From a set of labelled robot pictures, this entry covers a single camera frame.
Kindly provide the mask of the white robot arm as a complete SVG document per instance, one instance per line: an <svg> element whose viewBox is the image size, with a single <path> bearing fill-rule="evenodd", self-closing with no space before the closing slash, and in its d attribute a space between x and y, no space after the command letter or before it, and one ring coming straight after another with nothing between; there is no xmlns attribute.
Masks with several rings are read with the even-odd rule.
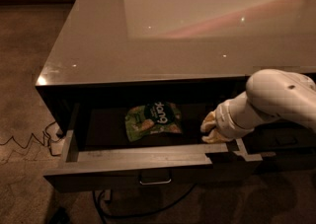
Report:
<svg viewBox="0 0 316 224"><path fill-rule="evenodd" d="M204 118L201 140L208 144L229 142L279 119L316 132L316 84L303 74L260 70L247 80L243 93L220 103Z"/></svg>

